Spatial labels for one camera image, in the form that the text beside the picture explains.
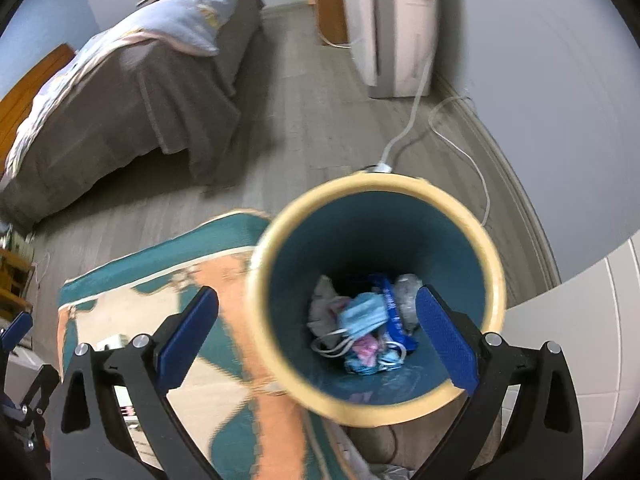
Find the blue face mask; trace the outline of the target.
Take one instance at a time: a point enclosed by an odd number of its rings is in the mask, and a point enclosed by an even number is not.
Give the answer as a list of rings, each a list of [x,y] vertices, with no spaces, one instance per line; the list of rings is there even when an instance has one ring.
[[[387,311],[382,295],[363,292],[338,315],[337,330],[324,337],[314,336],[311,349],[320,356],[339,358],[349,352],[356,339],[372,334],[386,322]]]

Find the blue silver foil wrapper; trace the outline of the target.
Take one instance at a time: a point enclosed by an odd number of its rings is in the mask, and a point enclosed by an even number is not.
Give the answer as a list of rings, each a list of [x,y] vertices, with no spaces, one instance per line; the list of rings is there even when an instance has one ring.
[[[419,347],[418,342],[413,336],[406,333],[402,325],[401,317],[396,307],[396,301],[393,294],[390,281],[382,274],[373,274],[371,276],[373,284],[381,291],[385,300],[387,311],[386,333],[390,339],[399,344],[401,349],[407,352],[416,351]]]

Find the white tissue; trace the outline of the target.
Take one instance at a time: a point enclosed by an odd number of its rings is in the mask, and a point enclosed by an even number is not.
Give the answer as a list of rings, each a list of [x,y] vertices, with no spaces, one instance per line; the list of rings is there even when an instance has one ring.
[[[338,315],[352,300],[340,296],[334,289],[332,281],[325,275],[318,279],[312,293],[307,327],[316,337],[324,337],[337,330]]]

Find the pink snack wrapper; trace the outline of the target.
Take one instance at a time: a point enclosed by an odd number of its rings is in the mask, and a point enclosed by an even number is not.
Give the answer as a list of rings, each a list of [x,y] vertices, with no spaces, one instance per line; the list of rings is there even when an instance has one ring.
[[[356,339],[350,349],[349,359],[364,367],[372,367],[378,360],[380,342],[372,334]]]

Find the teal yellow trash bin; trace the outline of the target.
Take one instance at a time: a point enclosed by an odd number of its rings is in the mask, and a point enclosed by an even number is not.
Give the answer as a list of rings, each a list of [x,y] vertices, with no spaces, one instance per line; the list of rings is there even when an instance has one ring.
[[[501,330],[506,281],[477,218],[424,180],[360,172],[300,196],[262,234],[248,326],[308,410],[345,426],[408,422],[477,381],[436,316],[416,319],[423,286],[480,330]]]

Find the wooden side table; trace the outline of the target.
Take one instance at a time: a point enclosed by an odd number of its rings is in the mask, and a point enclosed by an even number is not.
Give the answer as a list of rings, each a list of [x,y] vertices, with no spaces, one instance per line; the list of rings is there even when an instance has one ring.
[[[32,265],[21,256],[6,249],[0,250],[0,310],[1,318],[11,322],[22,312],[32,312],[26,299],[32,277]]]

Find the teal orange patterned rug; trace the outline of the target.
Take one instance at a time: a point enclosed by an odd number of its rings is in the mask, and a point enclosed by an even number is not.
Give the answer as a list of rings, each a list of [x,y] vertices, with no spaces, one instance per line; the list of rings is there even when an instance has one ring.
[[[60,292],[58,354],[126,347],[182,312],[201,287],[218,296],[216,322],[167,400],[215,479],[364,479],[369,467],[334,422],[302,408],[258,358],[245,319],[250,257],[268,226],[240,209],[67,281]],[[125,388],[117,402],[142,460],[158,461]]]

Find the white cabinet door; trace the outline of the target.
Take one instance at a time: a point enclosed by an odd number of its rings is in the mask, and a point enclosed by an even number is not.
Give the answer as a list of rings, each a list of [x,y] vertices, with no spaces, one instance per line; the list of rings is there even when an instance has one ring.
[[[506,311],[514,346],[557,342],[576,390],[584,474],[620,440],[639,403],[639,237],[544,294]]]

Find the crumpled clear plastic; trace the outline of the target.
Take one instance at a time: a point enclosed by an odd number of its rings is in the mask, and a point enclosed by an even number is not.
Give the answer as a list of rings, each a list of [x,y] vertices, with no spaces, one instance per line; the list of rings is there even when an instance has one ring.
[[[416,294],[422,286],[423,282],[414,274],[401,274],[394,284],[396,309],[402,326],[408,333],[413,333],[419,325],[416,315]]]

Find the wooden headboard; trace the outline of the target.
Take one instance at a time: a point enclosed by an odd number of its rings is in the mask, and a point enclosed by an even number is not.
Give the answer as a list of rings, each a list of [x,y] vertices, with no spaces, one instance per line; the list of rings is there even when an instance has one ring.
[[[55,73],[70,62],[74,55],[74,50],[68,44],[60,44],[29,70],[1,100],[1,168],[4,168],[6,156],[15,141],[17,127],[32,109],[32,99]]]

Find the bed with grey blanket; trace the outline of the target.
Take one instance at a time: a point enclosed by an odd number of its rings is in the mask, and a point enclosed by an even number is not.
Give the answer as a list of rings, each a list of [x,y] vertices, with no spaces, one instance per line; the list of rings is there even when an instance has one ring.
[[[2,219],[28,231],[154,150],[188,152],[192,178],[212,182],[240,122],[234,82],[261,10],[262,0],[239,0],[215,56],[160,40],[110,54],[46,119],[16,176],[2,177]]]

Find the light blue quilt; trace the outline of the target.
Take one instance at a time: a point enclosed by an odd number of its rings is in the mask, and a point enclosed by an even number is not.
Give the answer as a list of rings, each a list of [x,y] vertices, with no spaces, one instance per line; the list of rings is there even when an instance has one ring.
[[[171,49],[211,58],[219,53],[218,36],[239,0],[158,0],[91,37],[72,60],[55,73],[32,98],[32,109],[17,127],[4,160],[4,174],[14,178],[44,123],[82,78],[118,49],[146,40],[160,40]]]

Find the wooden cabinet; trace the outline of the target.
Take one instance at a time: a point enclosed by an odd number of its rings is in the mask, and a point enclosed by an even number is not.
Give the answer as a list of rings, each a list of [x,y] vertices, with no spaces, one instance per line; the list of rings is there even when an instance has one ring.
[[[308,0],[314,10],[314,20],[322,44],[337,49],[348,49],[344,0]]]

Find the white air purifier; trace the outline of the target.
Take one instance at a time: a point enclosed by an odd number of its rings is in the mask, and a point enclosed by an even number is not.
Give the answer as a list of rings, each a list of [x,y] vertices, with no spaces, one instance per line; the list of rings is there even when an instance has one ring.
[[[437,0],[344,0],[349,50],[373,99],[430,92]]]

